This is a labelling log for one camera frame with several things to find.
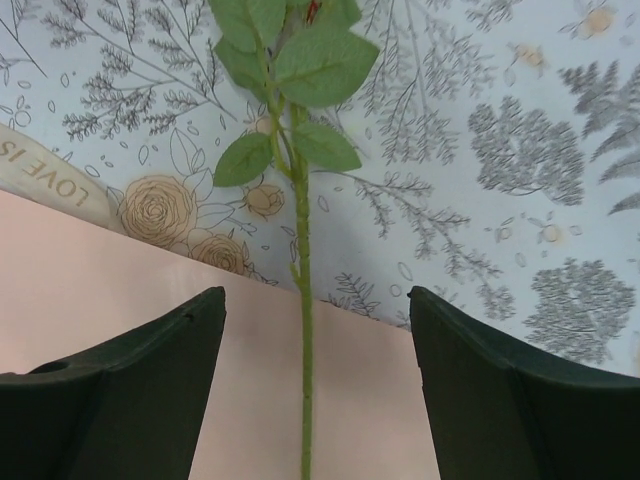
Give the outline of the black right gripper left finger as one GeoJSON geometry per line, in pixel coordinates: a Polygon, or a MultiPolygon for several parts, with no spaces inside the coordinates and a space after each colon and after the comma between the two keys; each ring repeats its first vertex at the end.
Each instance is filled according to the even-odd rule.
{"type": "Polygon", "coordinates": [[[2,478],[188,478],[225,300],[212,287],[90,349],[2,374],[2,478]]]}

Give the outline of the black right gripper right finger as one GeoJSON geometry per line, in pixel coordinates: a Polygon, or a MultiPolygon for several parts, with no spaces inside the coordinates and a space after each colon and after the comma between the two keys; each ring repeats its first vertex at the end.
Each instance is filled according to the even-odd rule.
{"type": "Polygon", "coordinates": [[[424,287],[409,299],[441,478],[638,478],[637,378],[549,354],[424,287]]]}

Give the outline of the cream ribbon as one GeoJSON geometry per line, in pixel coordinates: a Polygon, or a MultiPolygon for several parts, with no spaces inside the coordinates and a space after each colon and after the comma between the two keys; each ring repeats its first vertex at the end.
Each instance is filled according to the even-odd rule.
{"type": "Polygon", "coordinates": [[[5,125],[1,127],[1,189],[110,231],[123,231],[104,188],[5,125]]]}

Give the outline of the leafy green flower stem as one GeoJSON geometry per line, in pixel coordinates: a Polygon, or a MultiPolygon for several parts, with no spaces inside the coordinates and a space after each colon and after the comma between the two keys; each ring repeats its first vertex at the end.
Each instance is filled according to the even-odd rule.
{"type": "Polygon", "coordinates": [[[291,183],[298,257],[290,266],[300,294],[302,420],[300,476],[312,476],[314,322],[310,244],[310,169],[357,170],[361,159],[313,110],[341,105],[365,83],[380,49],[354,32],[354,1],[212,1],[221,37],[213,52],[232,82],[262,101],[267,133],[240,136],[221,155],[214,184],[240,186],[274,166],[291,183]]]}

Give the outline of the pink wrapping paper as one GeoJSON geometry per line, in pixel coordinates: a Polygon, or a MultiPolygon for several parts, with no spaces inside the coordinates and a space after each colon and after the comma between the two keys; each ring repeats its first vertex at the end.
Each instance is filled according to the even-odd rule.
{"type": "MultiPolygon", "coordinates": [[[[153,320],[211,286],[227,320],[191,475],[294,479],[301,327],[295,293],[1,197],[1,368],[25,372],[153,320]]],[[[438,477],[411,335],[314,306],[317,479],[438,477]]]]}

